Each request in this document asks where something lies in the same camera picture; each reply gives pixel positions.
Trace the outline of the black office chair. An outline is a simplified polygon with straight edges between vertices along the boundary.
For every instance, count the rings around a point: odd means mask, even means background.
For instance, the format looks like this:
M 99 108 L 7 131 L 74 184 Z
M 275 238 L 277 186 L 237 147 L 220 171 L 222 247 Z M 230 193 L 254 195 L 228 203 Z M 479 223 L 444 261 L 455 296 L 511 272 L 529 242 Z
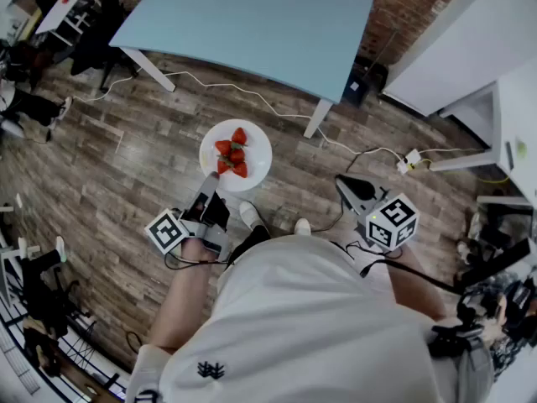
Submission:
M 70 55 L 73 60 L 70 69 L 72 76 L 90 68 L 103 69 L 99 90 L 106 93 L 109 91 L 107 78 L 115 65 L 127 68 L 132 76 L 137 75 L 133 63 L 123 57 L 123 52 L 109 45 L 127 16 L 128 11 L 120 0 L 102 0 L 101 12 L 97 14 L 96 21 L 81 35 Z

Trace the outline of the white cabinet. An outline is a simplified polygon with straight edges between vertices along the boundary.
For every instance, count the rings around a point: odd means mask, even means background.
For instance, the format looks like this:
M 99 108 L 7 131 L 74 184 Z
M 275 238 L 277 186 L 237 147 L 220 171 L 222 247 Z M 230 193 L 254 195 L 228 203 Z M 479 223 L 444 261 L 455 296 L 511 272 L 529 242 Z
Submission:
M 391 66 L 383 94 L 428 116 L 537 56 L 537 0 L 452 0 Z

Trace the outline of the white plate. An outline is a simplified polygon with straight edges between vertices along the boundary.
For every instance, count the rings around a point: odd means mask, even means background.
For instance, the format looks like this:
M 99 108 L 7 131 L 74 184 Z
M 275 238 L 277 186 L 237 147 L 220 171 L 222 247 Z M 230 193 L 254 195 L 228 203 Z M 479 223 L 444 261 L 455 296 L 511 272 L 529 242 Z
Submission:
M 243 178 L 231 170 L 221 175 L 219 188 L 229 192 L 248 191 L 261 183 L 270 170 L 273 158 L 269 138 L 259 126 L 244 119 L 228 119 L 212 127 L 201 141 L 199 161 L 204 175 L 217 171 L 218 151 L 215 142 L 230 140 L 237 128 L 242 128 L 247 137 L 245 162 L 248 176 Z

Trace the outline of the white power strip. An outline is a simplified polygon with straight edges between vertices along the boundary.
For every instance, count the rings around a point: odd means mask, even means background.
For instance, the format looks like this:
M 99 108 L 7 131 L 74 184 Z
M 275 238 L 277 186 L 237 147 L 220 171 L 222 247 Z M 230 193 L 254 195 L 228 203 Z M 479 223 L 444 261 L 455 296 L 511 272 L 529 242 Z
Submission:
M 412 149 L 407 155 L 397 163 L 398 172 L 401 175 L 413 170 L 415 166 L 422 160 L 420 152 L 417 149 Z

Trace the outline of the person's black trousers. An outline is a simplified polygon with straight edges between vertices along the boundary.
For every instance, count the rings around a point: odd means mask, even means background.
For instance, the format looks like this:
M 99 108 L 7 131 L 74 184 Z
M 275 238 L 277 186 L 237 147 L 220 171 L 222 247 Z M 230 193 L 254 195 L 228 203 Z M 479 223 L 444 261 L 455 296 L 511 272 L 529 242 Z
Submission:
M 263 224 L 256 225 L 246 239 L 232 251 L 228 263 L 233 264 L 236 259 L 250 248 L 267 240 L 270 240 L 268 229 Z

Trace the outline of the person's right forearm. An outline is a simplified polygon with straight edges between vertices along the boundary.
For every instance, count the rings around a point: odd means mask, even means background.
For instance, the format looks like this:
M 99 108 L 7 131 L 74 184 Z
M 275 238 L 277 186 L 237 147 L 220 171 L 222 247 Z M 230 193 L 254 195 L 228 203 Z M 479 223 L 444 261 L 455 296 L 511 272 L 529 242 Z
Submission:
M 436 322 L 446 318 L 446 306 L 441 294 L 430 282 L 390 265 L 388 274 L 398 304 L 418 311 Z

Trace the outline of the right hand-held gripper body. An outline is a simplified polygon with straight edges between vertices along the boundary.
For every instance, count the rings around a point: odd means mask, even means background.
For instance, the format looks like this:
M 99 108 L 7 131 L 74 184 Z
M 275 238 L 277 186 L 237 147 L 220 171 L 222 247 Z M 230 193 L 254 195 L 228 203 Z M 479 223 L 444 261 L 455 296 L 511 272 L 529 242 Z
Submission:
M 416 233 L 420 212 L 403 193 L 378 191 L 374 196 L 355 195 L 356 231 L 369 246 L 393 251 Z

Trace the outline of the person's white shirt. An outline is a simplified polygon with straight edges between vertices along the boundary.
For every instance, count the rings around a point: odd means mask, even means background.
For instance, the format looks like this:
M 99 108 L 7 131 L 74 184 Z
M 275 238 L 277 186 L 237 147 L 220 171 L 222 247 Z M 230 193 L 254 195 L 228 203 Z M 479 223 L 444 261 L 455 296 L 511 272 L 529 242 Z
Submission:
M 371 293 L 332 243 L 275 238 L 222 274 L 184 346 L 140 348 L 126 403 L 460 403 L 432 327 Z

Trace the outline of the person's left forearm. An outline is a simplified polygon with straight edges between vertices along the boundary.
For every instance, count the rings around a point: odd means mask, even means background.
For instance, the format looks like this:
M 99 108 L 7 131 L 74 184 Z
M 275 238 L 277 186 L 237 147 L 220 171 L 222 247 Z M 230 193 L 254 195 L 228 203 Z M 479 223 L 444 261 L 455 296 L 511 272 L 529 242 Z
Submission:
M 184 346 L 200 328 L 211 264 L 217 258 L 198 238 L 184 240 L 181 255 L 190 265 L 175 273 L 149 334 L 149 343 L 168 353 Z

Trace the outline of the person's left white shoe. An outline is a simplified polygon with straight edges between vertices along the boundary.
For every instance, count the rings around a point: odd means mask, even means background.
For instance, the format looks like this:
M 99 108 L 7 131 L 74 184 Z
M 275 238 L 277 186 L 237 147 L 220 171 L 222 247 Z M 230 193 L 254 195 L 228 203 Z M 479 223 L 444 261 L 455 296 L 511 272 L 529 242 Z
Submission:
M 239 205 L 239 214 L 244 224 L 251 230 L 261 226 L 266 228 L 257 208 L 249 201 L 242 201 Z

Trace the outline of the small white table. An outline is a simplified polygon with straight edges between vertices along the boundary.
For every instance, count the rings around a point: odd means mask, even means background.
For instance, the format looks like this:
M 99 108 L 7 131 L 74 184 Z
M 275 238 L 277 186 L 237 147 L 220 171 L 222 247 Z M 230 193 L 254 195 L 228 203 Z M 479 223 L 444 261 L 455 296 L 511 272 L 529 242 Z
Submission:
M 67 24 L 70 26 L 79 36 L 82 35 L 83 30 L 81 29 L 82 24 L 89 25 L 89 22 L 86 20 L 88 13 L 86 9 L 82 9 L 81 14 L 74 12 L 76 4 L 80 0 L 70 0 L 67 4 L 63 4 L 61 0 L 34 0 L 38 8 L 41 10 L 43 15 L 42 20 L 38 28 L 36 29 L 36 34 L 53 34 L 57 39 L 66 44 L 68 47 L 73 47 L 73 43 L 68 40 L 66 37 L 62 36 L 58 32 L 58 28 L 62 24 Z M 90 0 L 90 8 L 94 5 L 101 6 L 100 0 Z

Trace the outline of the white side desk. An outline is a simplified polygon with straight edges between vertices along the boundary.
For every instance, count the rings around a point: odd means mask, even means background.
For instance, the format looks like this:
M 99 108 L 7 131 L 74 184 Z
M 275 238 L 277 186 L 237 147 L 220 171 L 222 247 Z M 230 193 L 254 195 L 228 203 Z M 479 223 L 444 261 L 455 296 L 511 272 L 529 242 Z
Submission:
M 530 205 L 537 210 L 537 56 L 520 67 L 500 76 L 496 81 L 453 102 L 443 109 L 444 114 L 468 110 L 471 105 L 487 98 L 492 111 L 492 147 L 484 152 L 430 164 L 434 172 L 463 170 L 484 165 L 496 165 L 520 190 L 523 199 L 480 197 L 484 203 Z M 516 155 L 516 140 L 527 145 L 527 156 Z M 514 169 L 509 172 L 505 142 L 510 141 Z

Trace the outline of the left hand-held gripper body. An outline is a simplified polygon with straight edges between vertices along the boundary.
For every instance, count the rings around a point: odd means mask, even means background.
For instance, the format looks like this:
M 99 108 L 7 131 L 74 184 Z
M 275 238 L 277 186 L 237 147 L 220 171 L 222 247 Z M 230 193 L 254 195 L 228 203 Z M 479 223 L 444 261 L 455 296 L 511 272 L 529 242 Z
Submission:
M 226 263 L 231 248 L 227 235 L 230 217 L 225 202 L 215 193 L 199 192 L 184 211 L 165 209 L 145 228 L 146 234 L 163 254 L 169 254 L 188 238 L 200 239 L 204 248 Z

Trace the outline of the black box with white label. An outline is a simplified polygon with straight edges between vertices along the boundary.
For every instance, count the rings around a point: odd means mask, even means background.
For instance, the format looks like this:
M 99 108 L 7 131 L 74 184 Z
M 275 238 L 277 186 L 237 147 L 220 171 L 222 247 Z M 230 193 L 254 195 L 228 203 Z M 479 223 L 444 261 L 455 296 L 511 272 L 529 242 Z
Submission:
M 369 82 L 364 76 L 351 72 L 345 85 L 342 97 L 355 107 L 360 107 L 370 91 Z

